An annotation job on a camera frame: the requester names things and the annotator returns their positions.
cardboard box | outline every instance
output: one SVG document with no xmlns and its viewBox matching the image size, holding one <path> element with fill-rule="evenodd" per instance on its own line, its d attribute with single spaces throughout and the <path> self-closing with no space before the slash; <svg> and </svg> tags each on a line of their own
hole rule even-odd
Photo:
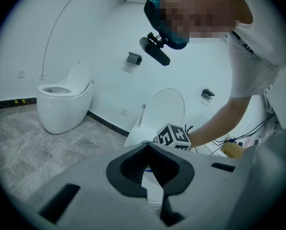
<svg viewBox="0 0 286 230">
<path fill-rule="evenodd" d="M 229 158 L 240 159 L 245 149 L 235 142 L 227 142 L 220 150 Z"/>
</svg>

smart toilet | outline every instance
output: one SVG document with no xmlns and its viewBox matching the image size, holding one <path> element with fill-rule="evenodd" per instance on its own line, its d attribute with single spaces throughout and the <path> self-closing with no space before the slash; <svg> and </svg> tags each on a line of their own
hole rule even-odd
<svg viewBox="0 0 286 230">
<path fill-rule="evenodd" d="M 174 89 L 164 89 L 158 92 L 145 105 L 134 127 L 127 137 L 124 147 L 139 144 L 142 141 L 152 141 L 167 123 L 181 126 L 185 116 L 185 103 L 181 94 Z M 147 189 L 147 199 L 150 206 L 161 206 L 163 189 L 149 167 L 143 174 L 142 187 Z"/>
<path fill-rule="evenodd" d="M 79 61 L 61 82 L 40 85 L 36 103 L 44 128 L 61 134 L 76 127 L 90 107 L 93 90 L 91 66 Z"/>
</svg>

yellow and black hazard tape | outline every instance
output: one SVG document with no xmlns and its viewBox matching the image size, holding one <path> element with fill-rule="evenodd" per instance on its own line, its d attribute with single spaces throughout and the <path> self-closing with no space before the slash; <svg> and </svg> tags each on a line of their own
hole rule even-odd
<svg viewBox="0 0 286 230">
<path fill-rule="evenodd" d="M 16 104 L 26 104 L 26 100 L 25 99 L 17 99 L 15 100 Z"/>
</svg>

white shirt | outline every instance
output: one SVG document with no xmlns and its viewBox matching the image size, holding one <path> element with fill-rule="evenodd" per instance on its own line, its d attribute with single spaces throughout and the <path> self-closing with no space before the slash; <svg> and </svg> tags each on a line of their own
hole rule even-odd
<svg viewBox="0 0 286 230">
<path fill-rule="evenodd" d="M 286 65 L 286 22 L 271 0 L 245 0 L 253 17 L 251 25 L 239 23 L 235 32 L 248 44 L 250 53 L 228 35 L 232 67 L 231 97 L 263 94 Z"/>
</svg>

